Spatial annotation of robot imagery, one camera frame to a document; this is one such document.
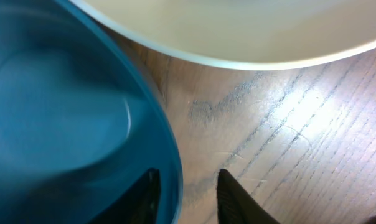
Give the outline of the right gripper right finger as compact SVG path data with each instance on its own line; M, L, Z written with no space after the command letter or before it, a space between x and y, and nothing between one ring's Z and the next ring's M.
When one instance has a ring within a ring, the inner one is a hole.
M279 224L227 169L217 178L217 218L219 224Z

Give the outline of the large dark blue bowl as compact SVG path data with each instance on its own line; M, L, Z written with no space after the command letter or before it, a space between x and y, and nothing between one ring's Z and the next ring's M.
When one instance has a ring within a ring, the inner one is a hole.
M149 169L176 223L181 160L142 63L68 1L0 1L0 223L90 223Z

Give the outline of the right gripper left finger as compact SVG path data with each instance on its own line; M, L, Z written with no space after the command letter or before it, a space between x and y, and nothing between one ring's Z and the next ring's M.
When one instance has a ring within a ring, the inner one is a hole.
M155 224L160 196L159 170L149 169L90 224Z

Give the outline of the large cream bowl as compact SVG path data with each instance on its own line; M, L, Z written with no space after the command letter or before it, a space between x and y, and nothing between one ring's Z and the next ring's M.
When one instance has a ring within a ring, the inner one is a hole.
M303 68L376 48L376 0L84 0L75 5L145 47L213 67Z

